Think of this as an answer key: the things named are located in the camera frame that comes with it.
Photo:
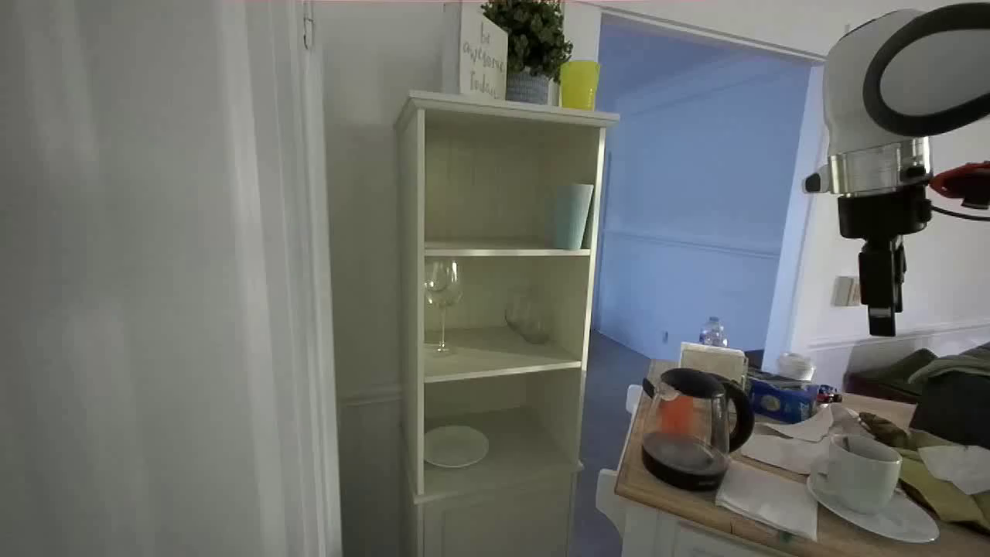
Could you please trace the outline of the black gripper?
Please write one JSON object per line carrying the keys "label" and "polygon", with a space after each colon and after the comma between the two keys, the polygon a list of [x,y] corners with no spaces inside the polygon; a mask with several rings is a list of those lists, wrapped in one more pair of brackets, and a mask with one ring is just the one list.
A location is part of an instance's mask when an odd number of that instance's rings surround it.
{"label": "black gripper", "polygon": [[859,303],[873,337],[899,333],[903,308],[903,239],[921,231],[930,219],[930,202],[921,187],[907,187],[889,195],[864,195],[839,202],[839,231],[859,239]]}

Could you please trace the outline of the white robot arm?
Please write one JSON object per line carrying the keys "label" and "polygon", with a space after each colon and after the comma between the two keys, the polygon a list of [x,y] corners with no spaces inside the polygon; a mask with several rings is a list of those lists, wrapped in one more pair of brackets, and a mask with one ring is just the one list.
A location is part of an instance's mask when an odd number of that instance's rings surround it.
{"label": "white robot arm", "polygon": [[903,239],[956,197],[963,219],[990,206],[987,165],[939,170],[928,138],[990,113],[990,5],[893,10],[850,29],[827,55],[827,165],[807,192],[839,197],[839,235],[859,239],[859,303],[875,337],[903,308]]}

